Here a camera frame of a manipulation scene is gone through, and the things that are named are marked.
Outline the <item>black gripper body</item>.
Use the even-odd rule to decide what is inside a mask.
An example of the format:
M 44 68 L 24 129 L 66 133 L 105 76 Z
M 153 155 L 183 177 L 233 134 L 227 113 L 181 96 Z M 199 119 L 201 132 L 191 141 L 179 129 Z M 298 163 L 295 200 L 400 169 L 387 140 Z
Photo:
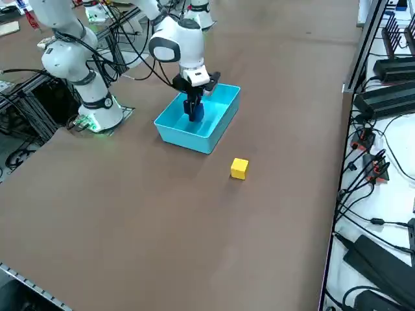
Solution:
M 206 89 L 205 85 L 202 86 L 194 86 L 191 83 L 191 80 L 189 77 L 184 78 L 182 75 L 177 74 L 173 80 L 172 80 L 172 86 L 177 91 L 180 91 L 182 93 L 186 93 L 189 96 L 194 95 L 208 95 L 209 90 Z

